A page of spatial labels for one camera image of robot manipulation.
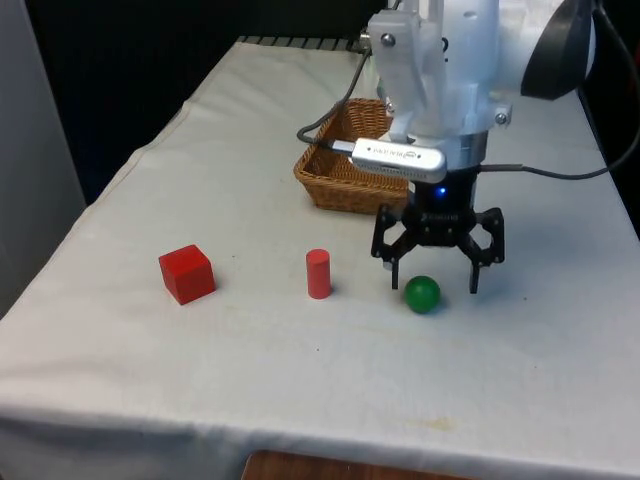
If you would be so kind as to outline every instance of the black curtain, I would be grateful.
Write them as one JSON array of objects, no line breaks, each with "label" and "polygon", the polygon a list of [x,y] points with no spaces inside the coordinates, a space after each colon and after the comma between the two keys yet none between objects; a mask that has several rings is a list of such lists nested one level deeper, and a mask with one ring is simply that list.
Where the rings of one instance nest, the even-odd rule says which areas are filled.
[{"label": "black curtain", "polygon": [[[628,49],[636,55],[640,47],[640,2],[608,0],[605,7]],[[631,144],[639,126],[639,108],[631,74],[611,37],[597,28],[596,60],[584,88],[582,100],[591,113],[591,124],[607,163],[615,161]],[[640,235],[640,200],[636,179],[640,178],[640,151],[613,173],[636,233]]]},{"label": "black curtain", "polygon": [[27,6],[90,203],[240,35],[357,36],[384,0],[27,0]]}]

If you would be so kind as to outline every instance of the wooden block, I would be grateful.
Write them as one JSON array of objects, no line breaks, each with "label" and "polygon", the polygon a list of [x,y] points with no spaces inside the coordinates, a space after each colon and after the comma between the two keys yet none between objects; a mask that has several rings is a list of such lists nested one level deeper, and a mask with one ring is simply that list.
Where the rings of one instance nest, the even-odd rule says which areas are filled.
[{"label": "wooden block", "polygon": [[215,291],[211,262],[195,245],[167,253],[158,260],[164,284],[180,305]]}]

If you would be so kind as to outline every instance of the white tablecloth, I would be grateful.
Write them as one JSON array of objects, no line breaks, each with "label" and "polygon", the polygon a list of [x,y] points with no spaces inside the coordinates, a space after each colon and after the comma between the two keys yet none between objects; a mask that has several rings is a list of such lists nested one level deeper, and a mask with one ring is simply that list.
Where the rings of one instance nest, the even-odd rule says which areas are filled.
[{"label": "white tablecloth", "polygon": [[[0,472],[237,478],[261,448],[493,479],[640,477],[640,249],[608,176],[485,174],[507,261],[416,249],[445,307],[412,314],[373,219],[314,209],[295,130],[346,53],[237,44],[136,152],[0,322]],[[518,99],[488,162],[602,166],[579,102]],[[180,307],[158,256],[196,243],[219,290]],[[305,253],[336,293],[306,295]]]}]

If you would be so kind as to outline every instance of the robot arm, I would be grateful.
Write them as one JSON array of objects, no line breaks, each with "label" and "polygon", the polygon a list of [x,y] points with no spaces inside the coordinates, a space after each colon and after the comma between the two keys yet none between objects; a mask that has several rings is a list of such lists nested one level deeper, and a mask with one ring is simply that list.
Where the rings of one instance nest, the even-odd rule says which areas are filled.
[{"label": "robot arm", "polygon": [[[391,269],[392,288],[418,245],[458,247],[471,260],[471,293],[481,267],[504,261],[502,212],[473,209],[488,132],[511,119],[496,94],[554,100],[577,88],[594,58],[592,11],[591,0],[405,0],[371,18],[390,142],[361,139],[351,157],[410,180],[407,206],[382,205],[376,218],[371,253]],[[385,244],[397,222],[404,233]],[[471,237],[476,225],[491,235],[486,249]]]}]

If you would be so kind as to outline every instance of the black cable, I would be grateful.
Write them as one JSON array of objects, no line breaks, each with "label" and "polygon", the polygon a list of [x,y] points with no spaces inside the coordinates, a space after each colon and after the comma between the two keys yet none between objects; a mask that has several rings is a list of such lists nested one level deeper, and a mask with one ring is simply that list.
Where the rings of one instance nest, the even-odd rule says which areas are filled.
[{"label": "black cable", "polygon": [[353,94],[353,91],[356,88],[356,84],[358,83],[358,79],[360,78],[360,74],[362,73],[362,70],[364,69],[364,66],[367,63],[367,59],[370,56],[371,56],[371,49],[367,48],[365,52],[362,54],[360,63],[358,63],[358,66],[356,67],[356,71],[353,75],[353,78],[351,79],[351,85],[349,85],[349,88],[347,89],[347,93],[345,93],[344,97],[342,97],[333,107],[331,107],[331,109],[327,113],[322,115],[318,120],[298,130],[298,133],[296,134],[296,136],[298,137],[298,140],[304,143],[308,143],[309,145],[319,145],[324,148],[331,148],[331,140],[322,140],[318,138],[313,138],[308,136],[307,133],[320,127],[324,122],[329,120],[334,113],[341,111],[344,108],[344,106],[349,101],[349,98],[351,98],[351,95]]},{"label": "black cable", "polygon": [[[635,83],[636,90],[636,98],[638,101],[638,107],[640,108],[640,75],[638,74],[638,68],[636,67],[635,60],[627,46],[624,43],[624,40],[616,30],[616,27],[613,25],[613,22],[609,18],[607,11],[605,10],[602,0],[598,0],[596,2],[595,13],[598,15],[600,20],[604,23],[605,28],[611,38],[614,40],[618,52],[624,57],[625,63],[629,67],[631,71],[631,75],[633,77],[633,81]],[[596,178],[605,173],[613,172],[617,170],[622,165],[624,165],[633,155],[638,151],[638,145],[640,145],[640,125],[638,126],[638,130],[636,131],[636,135],[629,145],[629,148],[622,154],[620,158],[618,158],[615,162],[611,163],[609,166],[601,168],[599,170],[595,170],[589,173],[583,173],[578,175],[569,175],[564,173],[556,173],[550,172],[547,170],[541,170],[539,168],[528,167],[526,165],[481,165],[481,172],[526,172],[533,173],[534,175],[540,175],[548,178],[555,178],[558,180],[589,180],[591,178]]]}]

